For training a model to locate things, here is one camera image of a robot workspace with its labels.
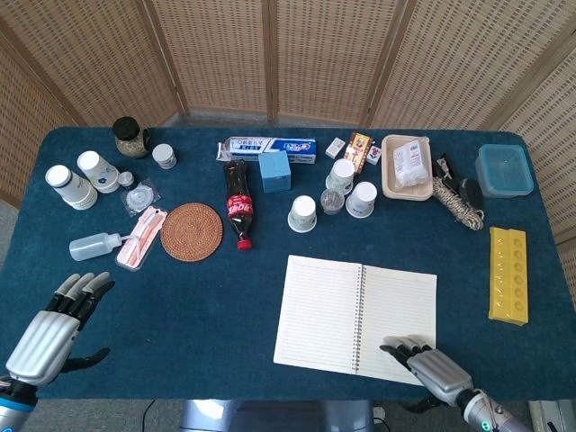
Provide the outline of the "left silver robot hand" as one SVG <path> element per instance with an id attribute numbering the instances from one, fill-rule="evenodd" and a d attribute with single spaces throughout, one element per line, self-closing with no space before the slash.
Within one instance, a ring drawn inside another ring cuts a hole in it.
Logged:
<path id="1" fill-rule="evenodd" d="M 10 380 L 40 388 L 60 374 L 103 361 L 111 352 L 109 347 L 79 358 L 70 353 L 98 303 L 113 287 L 107 272 L 69 276 L 34 316 L 9 356 L 6 369 Z"/>

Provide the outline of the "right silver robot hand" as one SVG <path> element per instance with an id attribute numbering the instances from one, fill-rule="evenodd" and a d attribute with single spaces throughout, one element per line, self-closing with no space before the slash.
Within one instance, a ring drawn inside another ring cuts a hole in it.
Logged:
<path id="1" fill-rule="evenodd" d="M 465 410 L 477 392 L 472 377 L 454 360 L 439 349 L 433 348 L 422 337 L 385 337 L 380 344 L 383 352 L 390 354 L 428 390 L 430 395 L 414 404 L 401 406 L 408 412 L 422 414 L 446 405 Z"/>

